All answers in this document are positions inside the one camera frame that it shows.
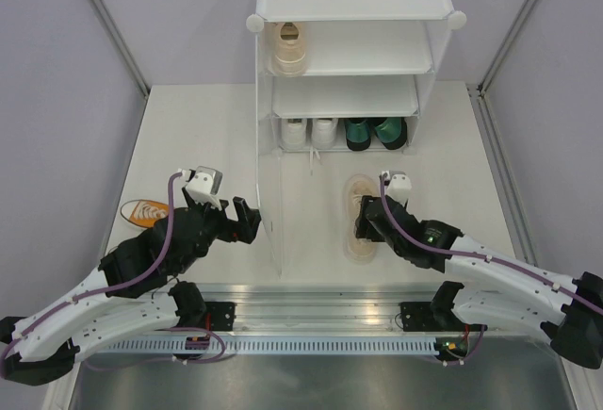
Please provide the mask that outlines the beige sneaker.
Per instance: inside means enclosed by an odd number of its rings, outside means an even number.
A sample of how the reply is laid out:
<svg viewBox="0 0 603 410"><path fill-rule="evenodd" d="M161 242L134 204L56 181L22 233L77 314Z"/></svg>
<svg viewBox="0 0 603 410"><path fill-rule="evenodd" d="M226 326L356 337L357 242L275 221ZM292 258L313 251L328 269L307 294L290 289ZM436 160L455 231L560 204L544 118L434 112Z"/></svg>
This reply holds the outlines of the beige sneaker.
<svg viewBox="0 0 603 410"><path fill-rule="evenodd" d="M347 231L344 241L344 253L347 258L356 264L370 263L377 251L377 246L370 240L356 236L356 221L361 212L361 203L364 196L376 197L377 185L374 180L364 174L352 176L343 191L343 206Z"/></svg>
<svg viewBox="0 0 603 410"><path fill-rule="evenodd" d="M272 69L280 76L294 77L306 70L306 40L301 23L278 23L272 34Z"/></svg>

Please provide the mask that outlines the clear cabinet door panel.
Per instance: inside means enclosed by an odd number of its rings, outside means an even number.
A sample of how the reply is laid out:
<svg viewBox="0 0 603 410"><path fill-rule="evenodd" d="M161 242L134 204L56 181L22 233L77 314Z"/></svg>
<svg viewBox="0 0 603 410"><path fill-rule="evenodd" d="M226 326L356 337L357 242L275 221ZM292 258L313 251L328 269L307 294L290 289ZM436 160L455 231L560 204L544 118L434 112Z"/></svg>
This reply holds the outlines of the clear cabinet door panel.
<svg viewBox="0 0 603 410"><path fill-rule="evenodd" d="M260 154L257 160L259 209L278 277L283 274L284 261L282 156L283 151L276 147Z"/></svg>

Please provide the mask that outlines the green pointed shoe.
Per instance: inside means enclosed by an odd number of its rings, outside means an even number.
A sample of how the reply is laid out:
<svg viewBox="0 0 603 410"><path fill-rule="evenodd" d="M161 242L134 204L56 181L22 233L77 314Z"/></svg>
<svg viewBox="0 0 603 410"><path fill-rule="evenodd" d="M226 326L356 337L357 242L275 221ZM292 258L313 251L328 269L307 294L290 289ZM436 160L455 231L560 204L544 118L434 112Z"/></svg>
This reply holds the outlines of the green pointed shoe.
<svg viewBox="0 0 603 410"><path fill-rule="evenodd" d="M371 144L371 130L367 118L348 118L344 120L345 138L348 148L353 152L362 152Z"/></svg>
<svg viewBox="0 0 603 410"><path fill-rule="evenodd" d="M407 124L403 118L374 118L373 130L387 150L402 148L408 139Z"/></svg>

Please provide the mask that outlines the white sneaker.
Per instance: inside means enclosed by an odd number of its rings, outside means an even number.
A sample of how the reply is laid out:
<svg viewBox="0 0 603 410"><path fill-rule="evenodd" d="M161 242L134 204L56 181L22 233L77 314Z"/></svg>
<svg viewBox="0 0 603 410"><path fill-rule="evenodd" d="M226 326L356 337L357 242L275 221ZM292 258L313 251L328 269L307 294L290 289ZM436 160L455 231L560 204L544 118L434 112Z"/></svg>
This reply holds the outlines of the white sneaker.
<svg viewBox="0 0 603 410"><path fill-rule="evenodd" d="M320 152L330 150L336 141L338 119L316 118L312 121L310 141L310 174L313 174L314 161L320 160Z"/></svg>
<svg viewBox="0 0 603 410"><path fill-rule="evenodd" d="M281 140L287 151L299 151L307 142L307 119L282 119Z"/></svg>

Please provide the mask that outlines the orange sneaker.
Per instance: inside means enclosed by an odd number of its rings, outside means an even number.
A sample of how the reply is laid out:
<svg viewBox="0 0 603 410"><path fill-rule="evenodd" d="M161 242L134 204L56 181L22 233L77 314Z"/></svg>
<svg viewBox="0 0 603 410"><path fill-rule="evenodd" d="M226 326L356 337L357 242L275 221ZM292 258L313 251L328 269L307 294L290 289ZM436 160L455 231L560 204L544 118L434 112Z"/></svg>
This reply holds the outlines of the orange sneaker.
<svg viewBox="0 0 603 410"><path fill-rule="evenodd" d="M130 224L147 229L169 215L169 206L153 200L137 199L124 203L120 213Z"/></svg>

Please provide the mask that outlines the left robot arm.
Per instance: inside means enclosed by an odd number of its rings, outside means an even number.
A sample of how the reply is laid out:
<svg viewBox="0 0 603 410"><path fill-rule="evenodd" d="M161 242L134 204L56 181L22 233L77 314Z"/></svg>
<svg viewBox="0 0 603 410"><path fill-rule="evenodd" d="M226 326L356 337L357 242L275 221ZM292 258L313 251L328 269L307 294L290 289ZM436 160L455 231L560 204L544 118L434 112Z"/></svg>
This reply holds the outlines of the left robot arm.
<svg viewBox="0 0 603 410"><path fill-rule="evenodd" d="M232 205L236 218L226 208ZM207 309L198 287L177 281L157 290L208 254L217 241L251 244L259 210L236 197L216 205L187 199L168 207L166 217L120 243L66 296L29 318L1 320L1 376L22 385L46 385L73 366L130 336L146 331L208 330Z"/></svg>

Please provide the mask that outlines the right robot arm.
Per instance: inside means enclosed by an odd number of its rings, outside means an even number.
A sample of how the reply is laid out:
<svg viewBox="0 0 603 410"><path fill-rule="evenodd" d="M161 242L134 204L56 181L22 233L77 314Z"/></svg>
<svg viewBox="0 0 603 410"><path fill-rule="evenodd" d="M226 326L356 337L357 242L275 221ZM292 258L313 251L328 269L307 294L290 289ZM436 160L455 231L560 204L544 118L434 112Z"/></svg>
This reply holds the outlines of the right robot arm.
<svg viewBox="0 0 603 410"><path fill-rule="evenodd" d="M418 221L391 197L355 196L352 237L385 243L414 266L466 278L446 281L430 307L432 323L522 331L586 369L602 365L602 279L539 269L497 254L442 221Z"/></svg>

